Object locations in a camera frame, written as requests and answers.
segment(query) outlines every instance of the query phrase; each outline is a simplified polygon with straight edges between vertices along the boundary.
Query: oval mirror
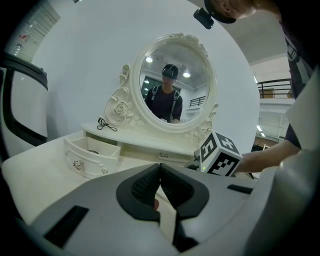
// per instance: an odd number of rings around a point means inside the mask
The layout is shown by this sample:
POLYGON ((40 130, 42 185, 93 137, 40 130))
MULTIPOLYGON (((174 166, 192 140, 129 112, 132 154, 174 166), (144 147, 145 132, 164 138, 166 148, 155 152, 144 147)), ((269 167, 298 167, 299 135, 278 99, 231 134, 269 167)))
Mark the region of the oval mirror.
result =
POLYGON ((205 61, 191 47, 168 42, 145 58, 140 91, 146 106, 160 120, 179 124, 195 117, 209 94, 205 61))

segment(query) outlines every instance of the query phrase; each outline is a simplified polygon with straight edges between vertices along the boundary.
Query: ornate mirror frame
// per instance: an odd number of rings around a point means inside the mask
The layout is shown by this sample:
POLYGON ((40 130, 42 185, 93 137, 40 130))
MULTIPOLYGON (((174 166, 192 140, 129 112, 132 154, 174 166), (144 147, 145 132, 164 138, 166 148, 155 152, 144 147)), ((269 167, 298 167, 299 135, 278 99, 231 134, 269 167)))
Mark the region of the ornate mirror frame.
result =
POLYGON ((109 99, 104 114, 107 121, 116 127, 134 129, 135 127, 150 126, 152 131, 159 131, 161 134, 185 134, 187 137, 194 137, 199 143, 212 128, 213 118, 218 107, 216 99, 217 77, 203 44, 193 35, 168 34, 155 38, 147 45, 136 57, 131 70, 128 65, 123 67, 120 88, 109 99), (146 57, 167 43, 180 43, 195 51, 204 62, 209 85, 209 93, 202 110, 184 123, 171 124, 161 121, 148 109, 141 95, 140 75, 146 57))

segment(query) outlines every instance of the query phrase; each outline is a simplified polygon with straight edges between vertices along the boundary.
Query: open drawer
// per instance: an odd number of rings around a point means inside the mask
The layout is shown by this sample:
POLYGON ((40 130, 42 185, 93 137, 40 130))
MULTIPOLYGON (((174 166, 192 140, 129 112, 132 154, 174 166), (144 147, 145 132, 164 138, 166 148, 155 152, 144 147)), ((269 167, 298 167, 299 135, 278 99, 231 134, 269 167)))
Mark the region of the open drawer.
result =
POLYGON ((115 173, 120 149, 90 137, 63 141, 66 164, 89 179, 115 173))

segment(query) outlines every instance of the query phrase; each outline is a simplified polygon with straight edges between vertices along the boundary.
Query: sleeve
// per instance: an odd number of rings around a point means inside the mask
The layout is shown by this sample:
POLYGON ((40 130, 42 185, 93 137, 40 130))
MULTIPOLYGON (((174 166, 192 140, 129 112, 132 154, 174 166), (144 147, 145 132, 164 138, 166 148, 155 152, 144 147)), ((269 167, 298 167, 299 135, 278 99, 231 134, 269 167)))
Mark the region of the sleeve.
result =
POLYGON ((180 120, 181 117, 181 113, 182 113, 182 97, 179 96, 179 98, 176 100, 175 106, 174 106, 174 110, 172 113, 172 119, 178 119, 180 120))
POLYGON ((152 89, 150 89, 148 91, 148 94, 147 96, 145 97, 145 100, 144 100, 145 104, 147 105, 147 107, 151 110, 152 108, 152 89))
POLYGON ((286 130, 285 139, 301 149, 299 140, 294 132, 294 129, 291 127, 291 124, 289 124, 288 130, 286 130))

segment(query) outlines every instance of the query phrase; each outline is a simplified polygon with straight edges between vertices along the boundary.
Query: vanity table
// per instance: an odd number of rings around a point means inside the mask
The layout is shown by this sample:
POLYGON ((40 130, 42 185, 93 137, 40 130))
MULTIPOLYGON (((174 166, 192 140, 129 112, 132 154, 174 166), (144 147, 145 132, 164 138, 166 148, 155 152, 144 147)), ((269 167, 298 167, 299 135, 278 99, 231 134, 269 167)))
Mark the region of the vanity table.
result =
MULTIPOLYGON (((127 64, 123 66, 119 89, 107 101, 104 113, 96 117, 108 126, 101 126, 98 122, 83 124, 82 131, 40 145, 3 163, 4 179, 24 221, 30 225, 49 205, 90 179, 160 162, 184 166, 193 159, 194 152, 215 128, 216 116, 219 114, 218 81, 219 74, 216 74, 205 47, 195 36, 178 33, 152 40, 138 54, 132 67, 127 64), (189 60, 195 56, 201 64, 188 65, 187 60, 184 60, 180 65, 179 56, 186 56, 186 53, 179 54, 180 49, 190 51, 192 54, 189 60), (169 57, 164 56, 165 54, 176 56, 176 59, 168 60, 169 57), (151 90, 148 84, 161 79, 156 69, 153 69, 150 59, 153 60, 154 67, 157 61, 161 62, 161 65, 168 64, 165 62, 168 61, 175 63, 179 72, 182 71, 181 74, 183 70, 188 70, 194 77, 197 73, 203 74, 200 77, 204 76, 204 83, 196 80, 188 83, 188 80, 181 76, 173 84, 175 90, 180 90, 183 102, 187 102, 187 105, 183 105, 183 108, 187 108, 186 111, 194 109, 188 108, 189 101, 192 102, 193 98, 188 98, 187 95, 205 93, 200 95, 199 98, 204 98, 204 101, 199 101, 198 112, 195 112, 191 119, 181 118, 179 123, 167 123, 157 118, 146 106, 144 90, 151 90), (177 156, 178 160, 159 159, 159 154, 177 156)), ((256 105, 256 102, 258 101, 255 99, 250 107, 256 108, 258 113, 259 105, 256 105)), ((241 154, 250 151, 251 142, 244 141, 243 144, 249 146, 240 145, 241 154)), ((156 198, 160 202, 162 220, 173 222, 175 211, 161 187, 156 198)), ((160 228, 171 239, 174 231, 164 222, 160 223, 160 228)))

